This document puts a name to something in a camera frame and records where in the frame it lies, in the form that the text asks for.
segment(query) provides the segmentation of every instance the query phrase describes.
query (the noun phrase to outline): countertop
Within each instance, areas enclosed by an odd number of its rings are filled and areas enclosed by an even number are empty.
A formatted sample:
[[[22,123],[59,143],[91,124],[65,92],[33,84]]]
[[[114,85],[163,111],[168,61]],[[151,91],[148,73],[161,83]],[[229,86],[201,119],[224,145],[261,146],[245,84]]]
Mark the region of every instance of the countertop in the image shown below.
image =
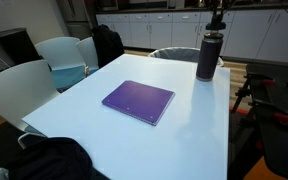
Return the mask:
[[[288,8],[288,3],[253,3],[250,5],[234,5],[230,10],[264,10],[264,9],[283,9]],[[183,9],[168,8],[143,8],[125,9],[115,11],[98,11],[96,14],[127,14],[127,13],[159,13],[159,12],[196,12],[209,11],[205,7],[185,7]]]

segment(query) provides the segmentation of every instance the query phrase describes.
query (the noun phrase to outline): wall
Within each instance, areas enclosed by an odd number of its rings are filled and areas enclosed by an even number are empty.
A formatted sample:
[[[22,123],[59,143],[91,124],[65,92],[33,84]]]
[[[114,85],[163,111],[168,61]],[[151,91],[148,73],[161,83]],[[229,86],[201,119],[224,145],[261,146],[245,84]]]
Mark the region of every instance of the wall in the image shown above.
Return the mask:
[[[0,0],[0,31],[18,27],[27,28],[33,44],[68,35],[55,0]],[[13,65],[1,47],[0,57]]]

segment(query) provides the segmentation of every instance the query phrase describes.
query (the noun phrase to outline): black water bottle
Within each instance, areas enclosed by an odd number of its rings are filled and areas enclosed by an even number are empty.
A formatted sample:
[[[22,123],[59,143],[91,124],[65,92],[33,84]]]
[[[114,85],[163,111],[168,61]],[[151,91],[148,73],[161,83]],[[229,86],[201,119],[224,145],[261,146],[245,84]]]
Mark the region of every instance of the black water bottle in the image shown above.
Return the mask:
[[[196,70],[198,80],[211,81],[213,79],[222,44],[223,34],[218,31],[205,33]]]

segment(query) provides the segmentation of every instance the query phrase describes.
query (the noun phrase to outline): white table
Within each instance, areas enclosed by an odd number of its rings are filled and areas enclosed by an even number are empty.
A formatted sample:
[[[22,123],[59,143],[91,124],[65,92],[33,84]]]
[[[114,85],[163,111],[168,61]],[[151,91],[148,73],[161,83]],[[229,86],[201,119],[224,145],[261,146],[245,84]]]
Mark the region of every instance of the white table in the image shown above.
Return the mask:
[[[70,137],[111,179],[226,179],[230,71],[196,80],[197,64],[122,55],[23,118],[48,137]],[[175,92],[152,126],[102,105],[125,80]]]

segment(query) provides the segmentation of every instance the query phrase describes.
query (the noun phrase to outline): white plastic chair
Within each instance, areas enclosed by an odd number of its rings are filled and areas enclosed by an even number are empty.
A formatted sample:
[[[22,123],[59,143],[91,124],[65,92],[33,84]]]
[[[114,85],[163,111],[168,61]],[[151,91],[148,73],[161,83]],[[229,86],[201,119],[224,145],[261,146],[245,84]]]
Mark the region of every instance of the white plastic chair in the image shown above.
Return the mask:
[[[52,68],[52,76],[57,89],[67,89],[85,78],[85,61],[74,37],[48,39],[35,45]]]
[[[96,47],[92,37],[83,39],[76,43],[77,49],[83,56],[86,65],[89,68],[89,74],[94,73],[99,69],[98,67],[98,57],[96,52]]]
[[[0,116],[21,131],[19,144],[27,135],[44,136],[22,118],[58,96],[45,60],[20,64],[0,72]]]
[[[155,50],[150,53],[148,57],[161,58],[161,59],[172,59],[188,62],[198,62],[200,55],[200,49],[188,48],[188,47],[169,47]],[[218,58],[217,66],[224,66],[222,58]]]

